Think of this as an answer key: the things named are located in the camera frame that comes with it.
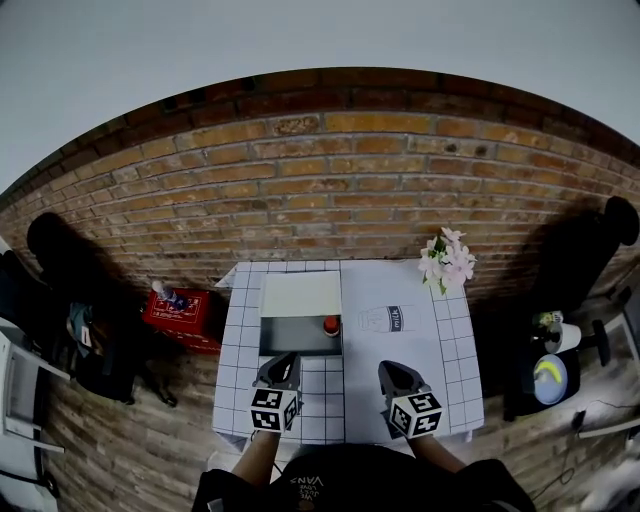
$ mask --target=white chair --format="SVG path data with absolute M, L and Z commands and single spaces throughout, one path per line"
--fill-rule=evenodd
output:
M 48 370 L 58 377 L 66 380 L 71 379 L 68 373 L 54 368 L 32 352 L 25 350 L 15 343 L 11 343 L 9 338 L 7 338 L 3 332 L 0 332 L 0 435 L 19 439 L 34 447 L 64 453 L 62 446 L 43 443 L 27 435 L 27 433 L 32 430 L 42 430 L 41 426 L 11 416 L 11 386 L 13 382 L 13 360 L 15 356 L 19 356 L 29 363 L 36 364 L 38 367 Z

